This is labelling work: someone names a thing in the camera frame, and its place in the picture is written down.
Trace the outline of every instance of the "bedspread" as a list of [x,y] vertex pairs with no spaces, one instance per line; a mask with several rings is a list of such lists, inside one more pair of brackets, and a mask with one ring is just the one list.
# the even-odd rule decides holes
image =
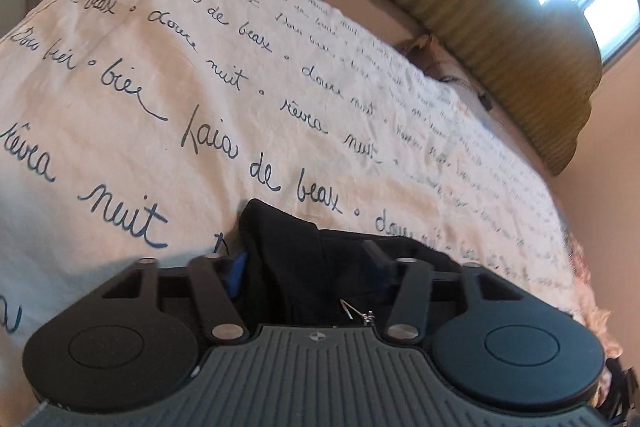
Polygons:
[[250,198],[413,237],[579,314],[540,177],[319,0],[46,0],[0,41],[0,144],[3,426],[33,406],[36,328],[134,259],[238,248]]

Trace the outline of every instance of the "black garment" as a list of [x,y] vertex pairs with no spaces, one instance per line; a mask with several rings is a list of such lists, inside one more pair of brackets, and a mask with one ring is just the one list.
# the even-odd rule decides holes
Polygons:
[[449,256],[413,239],[318,230],[259,200],[247,204],[239,229],[249,256],[236,305],[251,332],[261,323],[361,325],[349,320],[339,299],[361,312],[373,311],[382,327],[391,304],[372,294],[360,272],[367,239],[393,259],[415,257],[436,271],[460,271]]

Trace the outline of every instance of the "silver screw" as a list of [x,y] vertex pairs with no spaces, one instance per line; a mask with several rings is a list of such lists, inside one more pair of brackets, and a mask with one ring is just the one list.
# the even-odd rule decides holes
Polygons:
[[211,330],[211,334],[221,341],[234,341],[244,335],[244,329],[237,324],[218,324]]
[[386,329],[386,334],[397,341],[410,341],[418,336],[418,329],[409,324],[394,324]]

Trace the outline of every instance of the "white bedsheet with writing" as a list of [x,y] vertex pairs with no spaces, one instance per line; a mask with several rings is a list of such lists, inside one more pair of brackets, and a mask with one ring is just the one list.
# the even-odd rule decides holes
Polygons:
[[0,41],[0,425],[36,328],[140,257],[233,248],[260,198],[407,235],[577,312],[545,184],[319,0],[46,0]]

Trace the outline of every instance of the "scalloped headboard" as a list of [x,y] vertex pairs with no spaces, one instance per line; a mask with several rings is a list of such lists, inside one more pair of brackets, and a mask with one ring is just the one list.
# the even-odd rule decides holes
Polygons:
[[570,0],[391,0],[433,32],[508,111],[551,174],[574,156],[602,76]]

